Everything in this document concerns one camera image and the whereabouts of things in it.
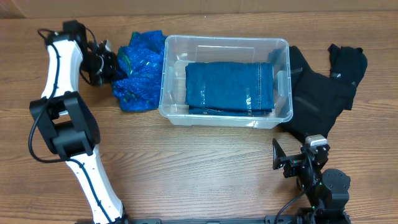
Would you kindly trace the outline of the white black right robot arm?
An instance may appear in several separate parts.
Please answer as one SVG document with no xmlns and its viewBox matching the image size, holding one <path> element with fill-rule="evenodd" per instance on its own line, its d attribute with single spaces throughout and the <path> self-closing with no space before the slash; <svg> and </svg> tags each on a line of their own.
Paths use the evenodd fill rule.
<svg viewBox="0 0 398 224">
<path fill-rule="evenodd" d="M 285 178 L 296 177 L 300 195 L 284 205 L 274 217 L 266 217 L 271 223 L 350 223 L 345 212 L 349 200 L 351 179 L 338 169 L 322 170 L 328 161 L 330 146 L 322 135 L 309 136 L 300 147 L 300 154 L 286 156 L 276 139 L 272 140 L 274 170 L 283 168 Z M 303 195 L 310 206 L 298 209 L 295 215 L 282 212 Z"/>
</svg>

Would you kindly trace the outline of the blue sequin glitter garment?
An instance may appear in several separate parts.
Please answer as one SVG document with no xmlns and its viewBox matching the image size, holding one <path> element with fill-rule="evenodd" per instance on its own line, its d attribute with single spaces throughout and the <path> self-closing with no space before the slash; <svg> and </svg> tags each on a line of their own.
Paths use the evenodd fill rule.
<svg viewBox="0 0 398 224">
<path fill-rule="evenodd" d="M 121 110 L 159 107 L 166 38 L 161 30 L 133 32 L 129 44 L 119 48 L 118 63 L 127 77 L 111 84 Z"/>
</svg>

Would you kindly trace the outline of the blue denim jeans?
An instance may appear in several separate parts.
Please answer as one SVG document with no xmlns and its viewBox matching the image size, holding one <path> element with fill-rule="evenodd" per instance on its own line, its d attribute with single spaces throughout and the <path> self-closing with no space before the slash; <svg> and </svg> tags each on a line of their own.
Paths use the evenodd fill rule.
<svg viewBox="0 0 398 224">
<path fill-rule="evenodd" d="M 190 114 L 263 116 L 275 108 L 269 63 L 195 62 L 185 71 Z"/>
</svg>

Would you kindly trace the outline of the clear plastic storage bin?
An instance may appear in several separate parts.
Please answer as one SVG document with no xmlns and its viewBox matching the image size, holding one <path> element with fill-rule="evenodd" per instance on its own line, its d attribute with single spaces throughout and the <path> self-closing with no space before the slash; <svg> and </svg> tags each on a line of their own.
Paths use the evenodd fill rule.
<svg viewBox="0 0 398 224">
<path fill-rule="evenodd" d="M 191 114 L 185 104 L 185 67 L 195 62 L 269 63 L 274 108 L 260 116 Z M 170 35 L 165 40 L 160 114 L 179 126 L 272 129 L 293 117 L 289 43 L 281 38 Z"/>
</svg>

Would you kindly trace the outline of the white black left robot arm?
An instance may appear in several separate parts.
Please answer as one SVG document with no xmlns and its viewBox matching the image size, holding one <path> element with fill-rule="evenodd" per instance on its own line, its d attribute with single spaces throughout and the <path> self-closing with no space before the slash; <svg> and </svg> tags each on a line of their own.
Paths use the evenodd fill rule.
<svg viewBox="0 0 398 224">
<path fill-rule="evenodd" d="M 130 223 L 122 201 L 115 194 L 103 167 L 100 129 L 80 96 L 79 79 L 101 86 L 127 75 L 107 40 L 88 41 L 89 28 L 66 21 L 61 31 L 48 31 L 43 38 L 49 54 L 47 82 L 39 100 L 30 102 L 34 119 L 28 138 L 31 156 L 46 164 L 65 162 L 76 176 L 93 214 L 93 223 Z M 35 155 L 32 140 L 38 129 L 54 160 Z"/>
</svg>

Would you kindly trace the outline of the black garment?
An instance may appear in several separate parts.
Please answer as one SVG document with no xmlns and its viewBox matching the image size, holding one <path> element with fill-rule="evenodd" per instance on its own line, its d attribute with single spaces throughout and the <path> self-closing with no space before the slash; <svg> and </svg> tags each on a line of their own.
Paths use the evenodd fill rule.
<svg viewBox="0 0 398 224">
<path fill-rule="evenodd" d="M 368 60 L 362 48 L 331 44 L 330 75 L 313 71 L 296 46 L 290 49 L 293 117 L 280 126 L 301 143 L 321 134 L 327 137 L 343 110 L 351 110 Z"/>
</svg>

